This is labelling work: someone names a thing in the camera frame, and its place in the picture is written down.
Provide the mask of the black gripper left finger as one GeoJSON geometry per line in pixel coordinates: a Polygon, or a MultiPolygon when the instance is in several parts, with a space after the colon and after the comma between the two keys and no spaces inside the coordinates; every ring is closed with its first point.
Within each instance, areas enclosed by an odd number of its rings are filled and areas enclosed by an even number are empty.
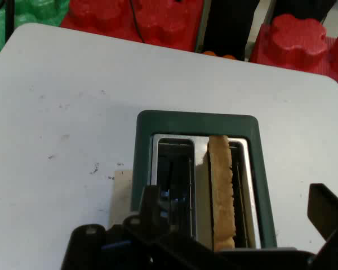
{"type": "Polygon", "coordinates": [[[157,186],[144,189],[140,210],[123,226],[143,255],[144,269],[209,269],[214,254],[191,237],[171,229],[161,216],[157,186]]]}

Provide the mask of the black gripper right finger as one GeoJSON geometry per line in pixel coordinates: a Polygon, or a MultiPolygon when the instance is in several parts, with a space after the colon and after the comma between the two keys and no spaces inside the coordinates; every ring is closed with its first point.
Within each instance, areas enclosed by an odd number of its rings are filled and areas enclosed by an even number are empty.
{"type": "Polygon", "coordinates": [[[326,241],[309,269],[338,269],[338,197],[322,183],[311,184],[307,215],[326,241]]]}

